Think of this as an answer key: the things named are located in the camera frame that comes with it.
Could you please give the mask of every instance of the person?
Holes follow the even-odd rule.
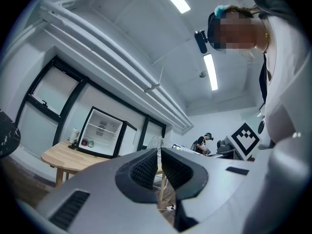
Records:
[[[216,50],[255,48],[264,54],[260,89],[267,130],[277,143],[296,130],[311,131],[312,48],[285,1],[254,1],[251,8],[218,6],[209,16],[207,40]]]
[[[198,152],[200,154],[209,154],[206,153],[206,141],[207,140],[213,140],[211,133],[206,133],[205,136],[201,136],[198,138],[196,142],[196,149],[195,152]]]

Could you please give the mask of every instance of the black cable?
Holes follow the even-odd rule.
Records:
[[[172,198],[170,198],[169,200],[169,204],[171,204],[172,207],[174,207],[174,205],[170,202],[176,195],[174,195]]]

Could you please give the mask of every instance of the open cabinet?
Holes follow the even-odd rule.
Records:
[[[134,151],[137,129],[130,123],[92,107],[78,140],[78,150],[114,158]]]

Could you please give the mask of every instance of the wooden table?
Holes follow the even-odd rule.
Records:
[[[53,168],[57,169],[56,187],[63,183],[63,174],[66,173],[66,180],[68,180],[69,174],[75,175],[88,166],[92,166],[102,161],[110,160],[108,158],[96,157],[89,154],[84,154],[77,150],[68,148],[70,143],[68,141],[62,141],[55,146],[51,147],[41,155],[41,160]],[[158,170],[156,175],[162,174],[159,205],[162,202],[164,187],[165,187],[165,173],[162,171],[161,164],[158,164]]]

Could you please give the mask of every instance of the window handle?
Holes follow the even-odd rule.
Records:
[[[45,107],[48,107],[47,102],[46,102],[45,100],[42,100],[42,101],[44,101],[44,104],[43,104],[43,105],[44,105]]]

